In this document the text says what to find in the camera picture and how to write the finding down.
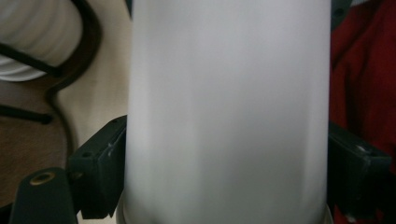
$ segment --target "beige floor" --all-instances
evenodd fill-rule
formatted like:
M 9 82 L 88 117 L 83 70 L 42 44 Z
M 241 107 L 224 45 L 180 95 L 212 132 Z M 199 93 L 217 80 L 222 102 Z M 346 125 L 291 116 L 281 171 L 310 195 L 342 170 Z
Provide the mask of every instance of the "beige floor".
M 127 113 L 132 23 L 124 0 L 88 0 L 104 31 L 102 45 L 88 71 L 59 94 L 76 147 L 108 121 Z M 116 223 L 115 218 L 79 223 Z

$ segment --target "red fabric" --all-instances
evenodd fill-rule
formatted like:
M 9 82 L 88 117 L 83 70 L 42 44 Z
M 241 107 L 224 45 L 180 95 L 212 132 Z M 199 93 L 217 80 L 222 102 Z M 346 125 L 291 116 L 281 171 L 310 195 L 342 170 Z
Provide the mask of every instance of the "red fabric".
M 387 152 L 396 174 L 396 1 L 353 7 L 332 32 L 331 53 L 330 120 Z M 335 224 L 348 223 L 334 211 Z

